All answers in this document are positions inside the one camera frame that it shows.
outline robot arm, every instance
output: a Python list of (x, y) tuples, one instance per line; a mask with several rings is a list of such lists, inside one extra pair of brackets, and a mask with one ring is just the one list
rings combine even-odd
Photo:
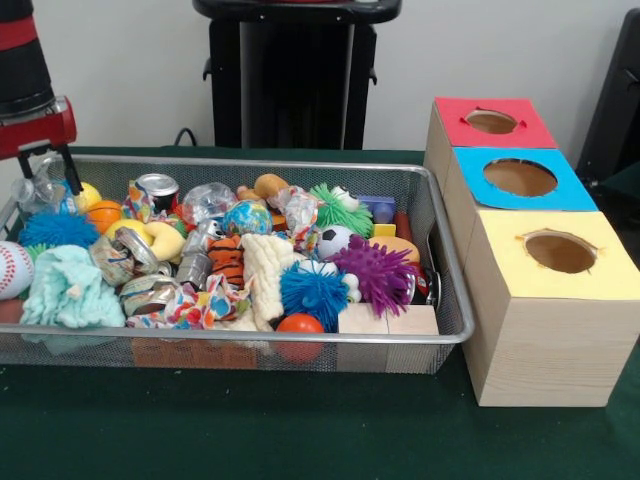
[(31, 0), (0, 0), (0, 160), (17, 157), (30, 179), (29, 157), (55, 150), (77, 195), (82, 186), (68, 147), (75, 139), (71, 104), (51, 89)]

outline baseball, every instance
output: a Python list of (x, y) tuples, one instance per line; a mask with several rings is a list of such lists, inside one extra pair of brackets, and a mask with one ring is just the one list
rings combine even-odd
[(0, 300), (20, 295), (33, 282), (33, 262), (17, 243), (0, 242)]

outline circular hole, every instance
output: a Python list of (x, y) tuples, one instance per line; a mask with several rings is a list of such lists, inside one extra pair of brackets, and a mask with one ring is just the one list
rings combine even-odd
[(527, 252), (538, 263), (564, 273), (580, 273), (596, 263), (593, 249), (570, 233), (541, 233), (525, 241)]
[(521, 197), (541, 197), (558, 186), (551, 170), (517, 158), (502, 158), (484, 167), (487, 181), (500, 190)]
[(476, 130), (493, 135), (511, 133), (518, 125), (510, 115), (494, 110), (474, 110), (467, 115), (466, 120)]

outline black cable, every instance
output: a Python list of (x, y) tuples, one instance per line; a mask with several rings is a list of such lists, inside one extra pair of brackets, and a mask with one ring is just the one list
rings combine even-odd
[(178, 136), (176, 137), (175, 141), (173, 142), (174, 146), (178, 146), (180, 145), (180, 141), (182, 140), (182, 137), (184, 136), (184, 134), (189, 135), (189, 138), (191, 139), (191, 145), (193, 145), (194, 147), (198, 146), (198, 141), (196, 140), (196, 136), (193, 134), (193, 132), (191, 131), (190, 128), (184, 127), (182, 130), (180, 130), (178, 132)]

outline metal mesh basket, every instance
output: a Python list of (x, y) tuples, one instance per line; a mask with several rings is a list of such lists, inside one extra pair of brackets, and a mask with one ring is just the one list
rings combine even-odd
[[(301, 335), (262, 332), (101, 328), (69, 330), (0, 324), (0, 364), (105, 367), (232, 368), (319, 372), (435, 373), (453, 346), (473, 331), (473, 316), (455, 255), (440, 191), (424, 168), (398, 165), (294, 163), (185, 158), (75, 157), (81, 178), (105, 198), (124, 198), (130, 179), (159, 172), (186, 193), (211, 181), (252, 185), (276, 173), (306, 189), (321, 182), (354, 194), (393, 196), (407, 212), (425, 266), (442, 278), (436, 312), (440, 335)], [(62, 178), (62, 163), (49, 165)], [(14, 224), (15, 204), (0, 212)]]

